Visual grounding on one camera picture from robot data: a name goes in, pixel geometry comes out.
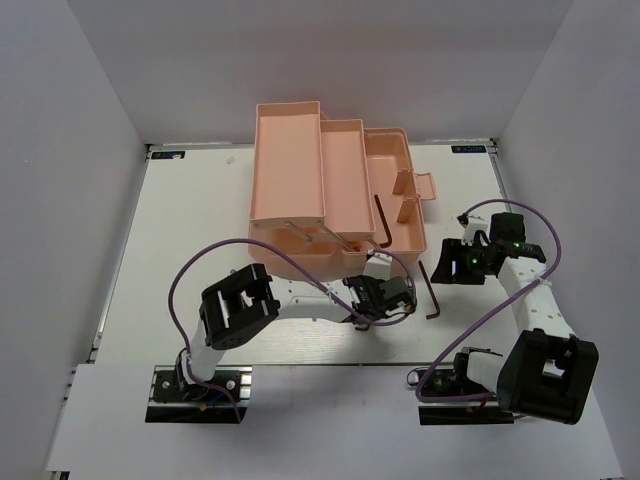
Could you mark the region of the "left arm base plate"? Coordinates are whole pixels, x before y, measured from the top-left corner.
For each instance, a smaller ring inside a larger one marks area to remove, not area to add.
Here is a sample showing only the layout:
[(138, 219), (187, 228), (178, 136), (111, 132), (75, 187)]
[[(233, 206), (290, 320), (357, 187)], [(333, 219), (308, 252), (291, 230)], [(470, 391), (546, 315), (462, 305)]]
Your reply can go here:
[(236, 402), (240, 417), (227, 396), (200, 385), (184, 389), (174, 367), (159, 366), (154, 370), (146, 407), (145, 422), (157, 424), (239, 424), (247, 412), (252, 368), (223, 366), (212, 382), (225, 388)]

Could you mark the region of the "pink plastic toolbox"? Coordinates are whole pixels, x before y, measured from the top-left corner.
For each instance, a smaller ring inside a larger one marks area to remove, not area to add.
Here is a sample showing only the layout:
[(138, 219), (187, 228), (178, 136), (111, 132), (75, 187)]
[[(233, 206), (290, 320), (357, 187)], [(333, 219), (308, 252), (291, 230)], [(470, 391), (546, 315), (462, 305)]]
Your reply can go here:
[(375, 194), (393, 236), (385, 250), (414, 264), (428, 246), (422, 204), (436, 188), (414, 169), (406, 132), (329, 119), (317, 101), (257, 105), (250, 238), (321, 279), (358, 274), (386, 238)]

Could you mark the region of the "medium brown hex key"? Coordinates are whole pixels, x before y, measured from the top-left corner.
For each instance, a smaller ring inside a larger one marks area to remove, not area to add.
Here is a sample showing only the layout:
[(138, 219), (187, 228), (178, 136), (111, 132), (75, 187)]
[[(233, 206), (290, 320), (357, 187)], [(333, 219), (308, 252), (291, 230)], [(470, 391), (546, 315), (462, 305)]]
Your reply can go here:
[(441, 314), (440, 304), (439, 304), (438, 299), (437, 299), (437, 297), (436, 297), (436, 295), (435, 295), (435, 292), (434, 292), (433, 286), (432, 286), (432, 284), (431, 284), (431, 281), (430, 281), (430, 279), (429, 279), (428, 273), (427, 273), (427, 271), (426, 271), (426, 268), (425, 268), (424, 263), (423, 263), (423, 261), (422, 261), (422, 260), (419, 260), (419, 261), (418, 261), (418, 266), (419, 266), (419, 269), (420, 269), (421, 275), (422, 275), (422, 277), (423, 277), (423, 280), (424, 280), (424, 282), (425, 282), (425, 285), (426, 285), (427, 291), (428, 291), (428, 293), (429, 293), (429, 296), (430, 296), (431, 302), (432, 302), (432, 304), (433, 304), (433, 306), (434, 306), (434, 311), (433, 311), (433, 312), (431, 312), (431, 313), (426, 314), (426, 315), (425, 315), (425, 319), (426, 319), (426, 320), (433, 320), (433, 319), (438, 318), (438, 317), (440, 316), (440, 314)]

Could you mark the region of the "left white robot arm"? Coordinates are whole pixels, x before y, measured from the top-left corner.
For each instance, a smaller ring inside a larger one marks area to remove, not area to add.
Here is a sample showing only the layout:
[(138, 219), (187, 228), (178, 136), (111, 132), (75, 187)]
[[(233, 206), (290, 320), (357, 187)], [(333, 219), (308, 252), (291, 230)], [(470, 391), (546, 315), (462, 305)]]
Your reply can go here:
[(188, 398), (202, 398), (224, 353), (247, 344), (277, 320), (320, 319), (366, 329), (397, 321), (415, 306), (415, 286), (401, 276), (363, 273), (318, 288), (271, 276), (264, 265), (253, 263), (201, 293), (198, 326), (176, 362), (176, 384)]

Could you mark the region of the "large brown hex key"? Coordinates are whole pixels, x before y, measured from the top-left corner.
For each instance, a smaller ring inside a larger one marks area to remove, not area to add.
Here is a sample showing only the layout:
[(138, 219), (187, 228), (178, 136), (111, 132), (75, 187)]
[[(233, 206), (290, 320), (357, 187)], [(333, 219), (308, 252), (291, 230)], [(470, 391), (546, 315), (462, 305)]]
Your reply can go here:
[(381, 202), (379, 196), (377, 194), (375, 194), (373, 196), (373, 198), (374, 198), (374, 202), (375, 202), (375, 205), (376, 205), (376, 208), (377, 208), (377, 211), (378, 211), (381, 223), (382, 223), (383, 231), (384, 231), (385, 236), (386, 236), (385, 240), (382, 243), (379, 244), (379, 247), (381, 249), (386, 249), (386, 248), (388, 248), (388, 247), (390, 247), (392, 245), (393, 236), (392, 236), (388, 221), (386, 219), (386, 215), (385, 215), (385, 212), (384, 212), (384, 209), (383, 209), (383, 206), (382, 206), (382, 202)]

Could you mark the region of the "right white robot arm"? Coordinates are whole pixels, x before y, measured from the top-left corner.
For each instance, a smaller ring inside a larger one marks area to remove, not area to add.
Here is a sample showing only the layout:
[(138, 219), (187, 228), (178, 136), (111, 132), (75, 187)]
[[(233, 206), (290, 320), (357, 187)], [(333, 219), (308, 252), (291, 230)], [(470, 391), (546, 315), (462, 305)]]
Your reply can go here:
[(563, 424), (583, 413), (599, 353), (567, 324), (543, 278), (540, 246), (522, 240), (466, 245), (446, 239), (431, 280), (481, 285), (496, 277), (511, 298), (518, 338), (508, 353), (465, 347), (454, 357), (448, 392), (466, 399), (489, 392), (500, 408)]

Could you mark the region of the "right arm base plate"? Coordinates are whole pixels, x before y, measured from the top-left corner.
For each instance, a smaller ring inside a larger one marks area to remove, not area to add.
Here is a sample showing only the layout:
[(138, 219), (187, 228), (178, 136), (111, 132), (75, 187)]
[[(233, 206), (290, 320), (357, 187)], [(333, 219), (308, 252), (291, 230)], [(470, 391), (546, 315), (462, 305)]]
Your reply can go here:
[(494, 398), (483, 398), (486, 390), (482, 386), (457, 381), (451, 365), (438, 367), (423, 386), (421, 395), (437, 398), (419, 402), (421, 426), (512, 425), (522, 418), (500, 409)]

